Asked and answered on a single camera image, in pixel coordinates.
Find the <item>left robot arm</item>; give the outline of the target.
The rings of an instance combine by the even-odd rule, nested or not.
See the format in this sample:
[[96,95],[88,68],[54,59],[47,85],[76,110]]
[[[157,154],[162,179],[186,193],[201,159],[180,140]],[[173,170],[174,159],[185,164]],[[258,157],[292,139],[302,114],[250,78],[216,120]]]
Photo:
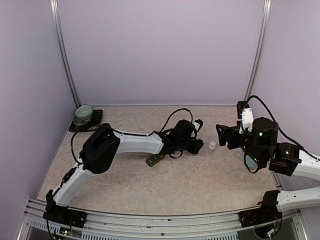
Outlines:
[[152,133],[131,133],[113,129],[104,123],[86,140],[76,164],[62,178],[60,185],[46,194],[45,212],[63,223],[70,218],[68,206],[76,193],[96,175],[105,173],[114,157],[122,153],[173,155],[176,152],[196,155],[204,145],[197,137],[203,121],[179,120],[174,128]]

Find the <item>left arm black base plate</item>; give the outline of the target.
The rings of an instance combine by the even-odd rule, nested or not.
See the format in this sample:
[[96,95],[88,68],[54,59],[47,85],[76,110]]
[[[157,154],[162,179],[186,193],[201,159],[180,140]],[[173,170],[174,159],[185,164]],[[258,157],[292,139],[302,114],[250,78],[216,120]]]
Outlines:
[[45,220],[70,227],[84,228],[87,213],[65,207],[56,207],[50,210],[45,210],[43,218]]

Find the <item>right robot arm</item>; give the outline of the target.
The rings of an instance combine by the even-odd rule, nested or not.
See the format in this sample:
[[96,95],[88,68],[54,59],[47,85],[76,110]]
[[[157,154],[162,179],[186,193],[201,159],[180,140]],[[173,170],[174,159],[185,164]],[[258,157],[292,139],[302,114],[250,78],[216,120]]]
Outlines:
[[[268,118],[256,118],[251,129],[243,129],[240,125],[216,125],[220,146],[229,150],[240,148],[245,157],[251,158],[257,165],[256,171],[268,168],[270,171],[285,176],[320,179],[320,159],[311,157],[302,147],[278,142],[279,125]],[[256,218],[266,222],[275,212],[315,207],[320,204],[320,188],[295,191],[267,191],[260,207],[256,210]]]

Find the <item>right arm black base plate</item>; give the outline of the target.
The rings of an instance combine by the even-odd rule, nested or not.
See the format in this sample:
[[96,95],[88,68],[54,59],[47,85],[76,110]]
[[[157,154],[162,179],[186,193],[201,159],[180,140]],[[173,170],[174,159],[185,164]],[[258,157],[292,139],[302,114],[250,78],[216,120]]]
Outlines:
[[277,208],[255,208],[238,213],[242,228],[261,225],[283,217]]

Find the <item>green pill organizer box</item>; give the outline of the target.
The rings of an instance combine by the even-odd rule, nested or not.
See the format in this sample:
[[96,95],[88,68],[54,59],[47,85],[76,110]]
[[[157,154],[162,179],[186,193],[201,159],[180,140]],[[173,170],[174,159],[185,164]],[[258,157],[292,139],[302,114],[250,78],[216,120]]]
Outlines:
[[157,163],[159,163],[161,160],[165,158],[165,155],[162,154],[153,154],[152,156],[148,157],[145,162],[149,167],[153,167]]

